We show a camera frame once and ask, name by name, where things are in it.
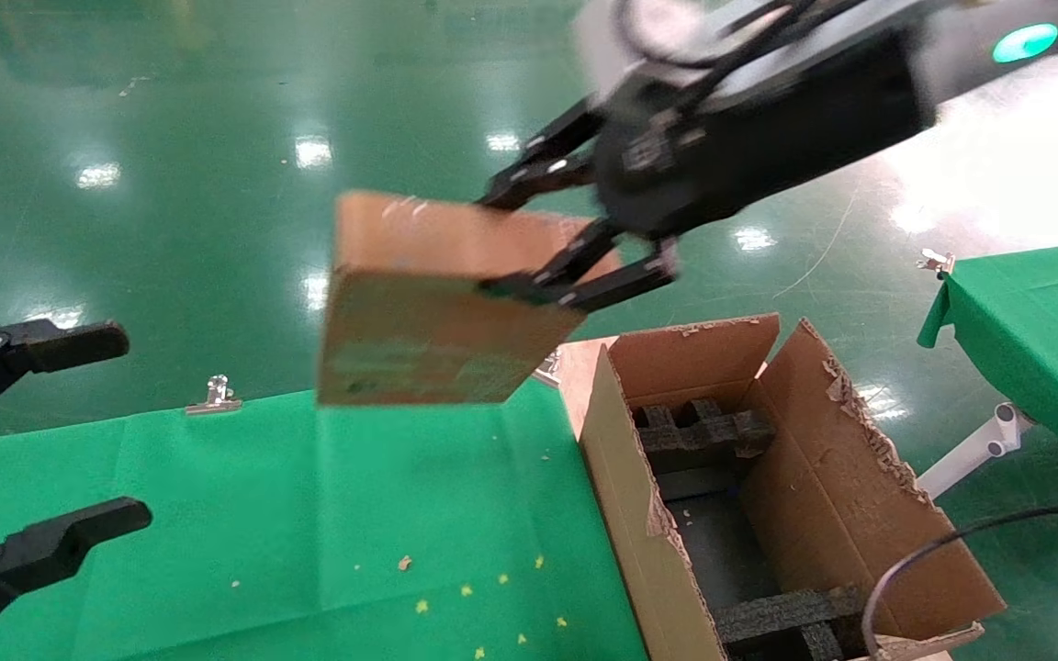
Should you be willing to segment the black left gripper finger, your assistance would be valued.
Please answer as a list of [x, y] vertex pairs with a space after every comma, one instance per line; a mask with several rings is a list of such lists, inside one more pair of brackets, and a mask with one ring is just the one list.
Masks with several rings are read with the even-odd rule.
[[121, 497], [13, 532], [0, 543], [0, 614], [20, 596], [75, 577], [97, 545], [151, 524], [150, 507]]
[[74, 328], [60, 328], [50, 319], [0, 326], [0, 394], [28, 374], [103, 363], [129, 350], [129, 335], [112, 319]]

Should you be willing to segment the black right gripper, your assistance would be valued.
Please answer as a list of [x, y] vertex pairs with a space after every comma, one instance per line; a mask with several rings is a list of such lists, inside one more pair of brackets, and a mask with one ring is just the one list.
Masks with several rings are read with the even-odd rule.
[[[605, 122], [588, 97], [577, 100], [491, 177], [476, 204], [514, 212], [542, 194], [595, 184], [605, 218], [581, 229], [545, 267], [476, 288], [487, 297], [591, 314], [671, 284], [680, 271], [677, 235], [935, 124], [935, 102], [918, 91], [908, 62], [912, 45], [910, 34], [893, 30], [815, 65], [790, 86], [677, 118], [660, 131], [652, 118], [676, 99], [672, 84], [630, 75], [606, 105]], [[592, 158], [580, 153], [597, 134]], [[646, 258], [590, 277], [625, 232], [649, 240]]]

